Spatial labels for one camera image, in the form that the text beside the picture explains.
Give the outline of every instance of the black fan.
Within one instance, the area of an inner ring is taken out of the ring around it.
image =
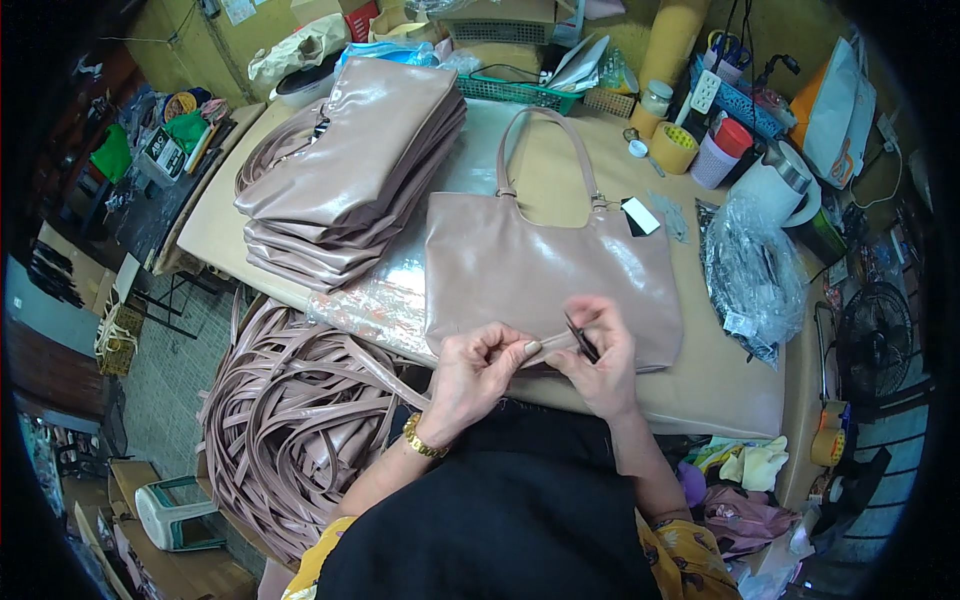
[[[873,403],[895,392],[910,367],[913,327],[906,300],[885,281],[868,283],[844,308],[837,362],[846,399]]]

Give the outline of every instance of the gold wristwatch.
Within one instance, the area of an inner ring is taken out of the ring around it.
[[[433,448],[423,443],[423,440],[417,437],[417,423],[420,422],[420,413],[414,413],[403,425],[403,437],[407,439],[410,447],[419,454],[428,458],[443,458],[449,448]]]

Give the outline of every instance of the scissors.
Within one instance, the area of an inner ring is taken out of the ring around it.
[[[596,364],[600,360],[600,352],[597,351],[597,347],[587,339],[587,336],[584,335],[584,330],[581,327],[575,327],[573,322],[570,320],[570,316],[564,312],[566,317],[566,326],[570,328],[570,333],[573,334],[573,337],[577,338],[577,344],[580,345],[580,351],[586,356],[587,360],[592,364]]]
[[[750,53],[740,38],[734,34],[724,33],[719,29],[710,32],[707,38],[710,50],[716,53],[720,60],[725,60],[728,64],[738,69],[744,69],[750,65],[754,56]]]

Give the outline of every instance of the woman's left hand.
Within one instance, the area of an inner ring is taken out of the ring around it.
[[[449,446],[496,406],[516,370],[539,351],[532,335],[497,322],[445,338],[417,436],[431,447]]]

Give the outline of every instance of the black hang tag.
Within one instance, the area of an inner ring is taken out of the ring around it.
[[[627,212],[626,210],[623,210],[623,208],[622,208],[622,206],[624,205],[624,203],[626,203],[627,201],[632,200],[632,199],[633,199],[633,198],[624,198],[623,200],[621,200],[621,201],[620,201],[620,206],[621,206],[620,211],[623,212],[623,214],[627,215],[627,225],[630,226],[630,234],[633,235],[634,237],[646,237],[646,236],[647,236],[646,231],[644,231],[644,230],[640,227],[640,225],[638,225],[638,224],[636,223],[636,221],[634,221],[634,218],[630,216],[630,213],[629,213],[629,212]]]

